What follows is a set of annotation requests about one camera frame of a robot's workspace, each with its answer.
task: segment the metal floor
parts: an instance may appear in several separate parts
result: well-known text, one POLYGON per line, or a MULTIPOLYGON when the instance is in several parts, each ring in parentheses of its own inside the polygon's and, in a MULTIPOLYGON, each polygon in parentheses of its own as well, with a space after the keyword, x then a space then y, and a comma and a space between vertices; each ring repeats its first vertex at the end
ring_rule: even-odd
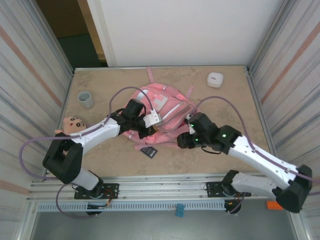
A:
POLYGON ((297 240, 289 213, 267 210, 266 199, 246 199, 236 215, 218 210, 103 212, 71 219, 39 212, 32 240, 297 240))

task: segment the blue clip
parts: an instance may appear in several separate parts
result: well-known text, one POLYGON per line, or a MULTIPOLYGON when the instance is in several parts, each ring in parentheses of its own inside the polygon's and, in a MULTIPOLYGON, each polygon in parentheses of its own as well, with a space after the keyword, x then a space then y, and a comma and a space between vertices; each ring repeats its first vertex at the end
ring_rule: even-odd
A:
POLYGON ((185 214, 185 206, 183 204, 178 203, 175 208, 175 215, 177 217, 183 218, 185 214))

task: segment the orange tag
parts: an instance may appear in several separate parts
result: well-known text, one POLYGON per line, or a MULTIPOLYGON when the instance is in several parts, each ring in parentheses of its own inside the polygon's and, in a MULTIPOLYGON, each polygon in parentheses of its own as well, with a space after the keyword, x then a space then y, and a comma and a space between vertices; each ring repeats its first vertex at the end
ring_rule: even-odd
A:
POLYGON ((283 210, 284 209, 276 201, 266 201, 266 207, 269 210, 283 210))

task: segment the memory card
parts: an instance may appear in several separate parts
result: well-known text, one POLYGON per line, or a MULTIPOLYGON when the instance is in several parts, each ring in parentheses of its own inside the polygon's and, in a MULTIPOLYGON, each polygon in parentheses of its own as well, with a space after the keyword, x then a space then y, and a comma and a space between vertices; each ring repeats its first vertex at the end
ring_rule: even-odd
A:
POLYGON ((140 149, 141 152, 143 152, 145 155, 147 155, 149 158, 153 158, 156 153, 158 152, 156 149, 154 149, 152 146, 147 146, 140 149))

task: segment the stuffed doll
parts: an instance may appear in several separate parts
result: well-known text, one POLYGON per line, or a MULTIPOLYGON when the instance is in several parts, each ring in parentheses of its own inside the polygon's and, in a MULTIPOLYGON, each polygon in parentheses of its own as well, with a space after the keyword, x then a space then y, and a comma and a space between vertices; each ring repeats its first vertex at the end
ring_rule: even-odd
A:
POLYGON ((70 116, 63 119, 62 128, 63 130, 54 130, 54 133, 64 133, 65 135, 75 134, 85 130, 87 126, 81 119, 70 116))

